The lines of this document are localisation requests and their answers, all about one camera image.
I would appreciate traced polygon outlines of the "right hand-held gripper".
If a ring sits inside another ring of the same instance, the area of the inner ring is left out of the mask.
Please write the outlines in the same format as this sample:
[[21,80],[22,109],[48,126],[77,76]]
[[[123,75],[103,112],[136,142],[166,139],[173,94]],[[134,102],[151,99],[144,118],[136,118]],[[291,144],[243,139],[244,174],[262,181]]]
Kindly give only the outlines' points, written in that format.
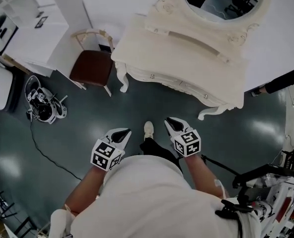
[[167,117],[164,124],[174,150],[183,157],[198,154],[201,151],[201,138],[185,120]]

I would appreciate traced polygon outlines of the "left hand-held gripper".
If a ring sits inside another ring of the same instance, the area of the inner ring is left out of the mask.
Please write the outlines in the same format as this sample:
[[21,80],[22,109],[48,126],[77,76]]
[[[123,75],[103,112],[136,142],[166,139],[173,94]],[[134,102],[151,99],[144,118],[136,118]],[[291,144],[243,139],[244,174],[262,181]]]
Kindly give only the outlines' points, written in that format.
[[104,171],[111,170],[125,155],[124,150],[131,135],[132,131],[129,128],[109,130],[96,141],[91,152],[91,164]]

